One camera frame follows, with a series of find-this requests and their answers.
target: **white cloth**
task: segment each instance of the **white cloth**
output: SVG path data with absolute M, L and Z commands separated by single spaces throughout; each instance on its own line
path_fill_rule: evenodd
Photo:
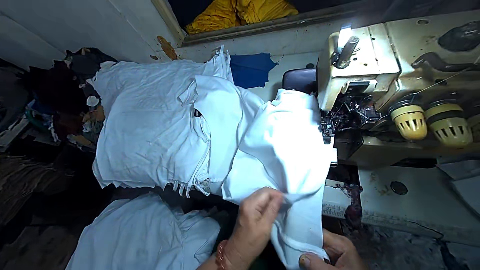
M 66 270 L 193 270 L 220 231 L 203 211 L 171 211 L 156 194 L 112 202 L 85 227 Z
M 322 249 L 322 198 L 333 143 L 323 144 L 315 96 L 280 89 L 263 104 L 247 129 L 227 179 L 223 198 L 236 204 L 264 186 L 285 194 L 271 240 L 288 269 L 304 252 L 328 258 Z
M 194 108 L 206 120 L 210 131 L 208 182 L 212 189 L 207 191 L 220 195 L 221 183 L 230 171 L 239 138 L 243 136 L 264 101 L 254 93 L 236 87 L 232 82 L 220 77 L 198 75 L 194 82 L 195 92 L 188 93 L 191 91 L 189 88 L 180 99 L 184 104 L 194 101 Z
M 208 125 L 204 117 L 194 117 L 193 105 L 183 104 L 179 95 L 195 89 L 200 74 L 232 82 L 229 62 L 222 47 L 203 64 L 103 65 L 90 82 L 106 116 L 93 164 L 100 185 L 164 188 L 173 183 L 174 189 L 179 185 L 180 192 L 188 192 L 194 182 L 208 179 Z

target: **fingernail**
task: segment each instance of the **fingernail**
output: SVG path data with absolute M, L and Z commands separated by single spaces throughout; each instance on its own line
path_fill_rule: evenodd
M 300 256 L 299 264 L 304 268 L 308 268 L 310 267 L 310 259 L 306 255 L 302 255 Z

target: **yellow cloth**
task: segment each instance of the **yellow cloth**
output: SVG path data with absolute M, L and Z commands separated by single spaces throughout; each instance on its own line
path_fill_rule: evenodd
M 235 13 L 235 3 L 236 0 L 214 0 L 204 12 L 186 26 L 187 32 L 191 35 L 240 26 L 240 20 Z
M 214 0 L 186 29 L 189 34 L 198 34 L 298 13 L 285 0 Z
M 242 25 L 265 22 L 299 13 L 285 0 L 237 0 L 236 10 Z

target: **blue fabric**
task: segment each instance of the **blue fabric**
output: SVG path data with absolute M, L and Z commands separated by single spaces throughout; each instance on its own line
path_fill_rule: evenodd
M 265 87 L 268 72 L 275 66 L 270 53 L 230 56 L 233 83 L 243 88 Z

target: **clothing label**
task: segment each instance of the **clothing label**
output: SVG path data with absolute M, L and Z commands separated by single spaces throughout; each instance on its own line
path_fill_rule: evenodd
M 200 117 L 202 116 L 202 113 L 199 110 L 195 109 L 195 111 L 193 112 L 193 116 Z

